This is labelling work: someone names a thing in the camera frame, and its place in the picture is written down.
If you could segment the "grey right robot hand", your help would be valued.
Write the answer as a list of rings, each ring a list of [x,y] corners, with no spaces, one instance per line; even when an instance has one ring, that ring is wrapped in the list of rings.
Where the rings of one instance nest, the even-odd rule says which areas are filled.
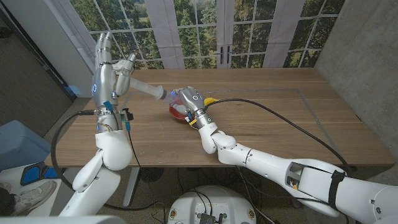
[[[177,95],[172,107],[180,114],[191,114],[192,119],[196,120],[198,129],[212,123],[211,118],[205,111],[205,100],[201,93],[192,86],[175,89]]]

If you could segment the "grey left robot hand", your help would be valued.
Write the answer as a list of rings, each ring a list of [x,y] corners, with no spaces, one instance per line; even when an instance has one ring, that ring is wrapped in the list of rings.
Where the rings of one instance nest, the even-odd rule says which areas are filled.
[[[112,63],[111,32],[102,33],[96,44],[95,74],[91,93],[98,110],[97,125],[100,133],[121,130],[122,118],[118,111],[118,98],[129,89],[130,76],[134,71],[136,56],[131,54],[128,59]]]

